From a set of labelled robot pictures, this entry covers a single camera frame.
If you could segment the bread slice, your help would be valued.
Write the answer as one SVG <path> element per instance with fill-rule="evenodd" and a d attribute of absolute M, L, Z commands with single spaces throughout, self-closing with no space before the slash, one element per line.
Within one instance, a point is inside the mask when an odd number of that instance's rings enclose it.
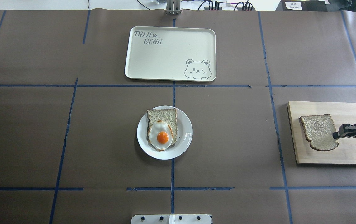
<path fill-rule="evenodd" d="M 168 109 L 151 109 L 147 110 L 147 117 L 148 117 L 148 132 L 150 131 L 151 127 L 154 123 L 159 121 L 165 122 L 171 130 L 171 135 L 169 135 L 169 139 L 172 140 L 171 146 L 173 146 L 177 139 L 177 109 L 176 108 L 168 108 Z"/>
<path fill-rule="evenodd" d="M 333 138 L 335 124 L 330 114 L 301 116 L 299 118 L 306 140 L 312 149 L 317 151 L 331 151 L 339 146 Z"/>

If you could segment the cream bear serving tray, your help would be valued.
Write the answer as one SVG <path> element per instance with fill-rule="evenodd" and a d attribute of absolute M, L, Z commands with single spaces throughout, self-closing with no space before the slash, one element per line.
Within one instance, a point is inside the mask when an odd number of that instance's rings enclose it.
<path fill-rule="evenodd" d="M 211 29 L 135 26 L 124 74 L 130 79 L 211 82 L 216 71 L 216 34 Z"/>

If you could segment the black power strip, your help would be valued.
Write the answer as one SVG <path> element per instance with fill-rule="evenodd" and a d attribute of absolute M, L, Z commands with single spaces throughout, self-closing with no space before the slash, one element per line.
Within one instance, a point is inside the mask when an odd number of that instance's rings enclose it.
<path fill-rule="evenodd" d="M 223 9 L 233 10 L 233 11 L 255 11 L 255 7 L 252 3 L 247 1 L 239 1 L 235 3 L 230 2 L 220 2 L 217 0 L 205 0 L 200 4 L 197 10 L 206 11 L 222 11 Z"/>

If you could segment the bamboo cutting board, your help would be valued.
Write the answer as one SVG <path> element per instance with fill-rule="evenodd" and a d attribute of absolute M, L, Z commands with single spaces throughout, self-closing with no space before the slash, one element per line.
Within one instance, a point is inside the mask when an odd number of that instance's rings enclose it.
<path fill-rule="evenodd" d="M 336 128 L 342 124 L 356 124 L 356 103 L 289 101 L 287 108 L 298 164 L 356 165 L 356 138 L 339 139 L 338 147 L 331 151 L 316 151 L 306 140 L 299 120 L 301 116 L 330 114 Z"/>

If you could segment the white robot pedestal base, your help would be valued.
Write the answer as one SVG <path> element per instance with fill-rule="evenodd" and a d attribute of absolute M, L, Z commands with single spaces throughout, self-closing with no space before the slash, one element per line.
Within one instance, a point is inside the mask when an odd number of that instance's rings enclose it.
<path fill-rule="evenodd" d="M 134 215 L 131 224 L 212 224 L 209 214 L 141 214 Z"/>

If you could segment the fried egg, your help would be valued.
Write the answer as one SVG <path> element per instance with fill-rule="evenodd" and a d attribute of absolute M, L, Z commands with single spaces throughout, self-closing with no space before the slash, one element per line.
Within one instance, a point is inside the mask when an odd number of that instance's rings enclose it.
<path fill-rule="evenodd" d="M 157 150 L 164 151 L 172 145 L 173 131 L 164 121 L 156 121 L 148 129 L 148 142 Z"/>

